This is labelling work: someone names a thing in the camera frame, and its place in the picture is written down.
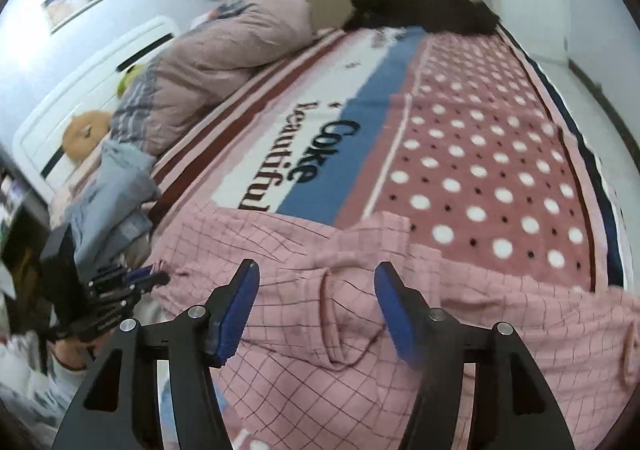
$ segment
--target floor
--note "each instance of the floor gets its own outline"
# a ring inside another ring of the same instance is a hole
[[[540,62],[540,67],[562,95],[586,142],[602,161],[605,179],[614,188],[622,208],[634,267],[640,268],[640,173],[615,127],[578,78],[565,66]],[[626,288],[640,294],[640,273]]]

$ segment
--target white headboard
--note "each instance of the white headboard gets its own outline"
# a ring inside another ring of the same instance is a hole
[[[175,22],[157,16],[123,35],[66,77],[35,108],[14,137],[14,159],[49,203],[75,165],[62,152],[62,135],[75,114],[114,111],[116,89],[130,65],[146,63],[180,33]]]

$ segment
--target plush toy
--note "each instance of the plush toy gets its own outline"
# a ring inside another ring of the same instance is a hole
[[[62,150],[75,163],[82,163],[111,129],[111,115],[89,110],[71,118],[62,135]]]
[[[120,83],[118,84],[119,98],[121,98],[126,90],[129,89],[129,86],[131,85],[133,79],[144,70],[145,66],[140,64],[133,64],[129,69],[127,69],[127,73],[122,77]]]

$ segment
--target black blanket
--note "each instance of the black blanket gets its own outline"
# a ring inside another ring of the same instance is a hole
[[[351,0],[353,14],[345,31],[361,27],[422,26],[431,33],[490,35],[500,18],[484,2],[470,0]]]

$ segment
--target metal screw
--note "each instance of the metal screw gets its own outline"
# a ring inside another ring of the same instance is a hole
[[[446,317],[447,314],[443,309],[435,307],[429,311],[429,318],[434,322],[442,322]]]
[[[127,318],[120,322],[120,330],[128,333],[136,327],[136,321],[133,318]]]
[[[202,305],[195,305],[193,306],[191,309],[189,309],[189,312],[187,313],[191,318],[200,318],[202,316],[204,316],[204,313],[206,313],[206,309],[204,309],[204,306]]]
[[[501,335],[509,336],[513,334],[513,327],[511,324],[507,324],[507,322],[500,322],[498,324],[498,332]]]

